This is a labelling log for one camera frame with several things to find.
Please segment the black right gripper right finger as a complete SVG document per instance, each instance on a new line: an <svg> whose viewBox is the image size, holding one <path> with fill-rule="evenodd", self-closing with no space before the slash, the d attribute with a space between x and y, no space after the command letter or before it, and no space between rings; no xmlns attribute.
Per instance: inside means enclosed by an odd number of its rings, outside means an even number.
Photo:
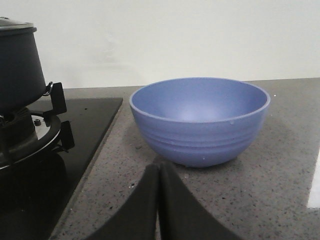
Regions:
<svg viewBox="0 0 320 240"><path fill-rule="evenodd" d="M159 226L163 240L239 240L184 185L171 163L159 165Z"/></svg>

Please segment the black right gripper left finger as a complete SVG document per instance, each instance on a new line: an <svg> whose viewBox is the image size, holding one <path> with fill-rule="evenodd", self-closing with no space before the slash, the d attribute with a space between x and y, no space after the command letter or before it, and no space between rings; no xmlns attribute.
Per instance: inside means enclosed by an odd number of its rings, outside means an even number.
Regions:
<svg viewBox="0 0 320 240"><path fill-rule="evenodd" d="M158 209L159 168L149 164L122 207L88 240L154 240Z"/></svg>

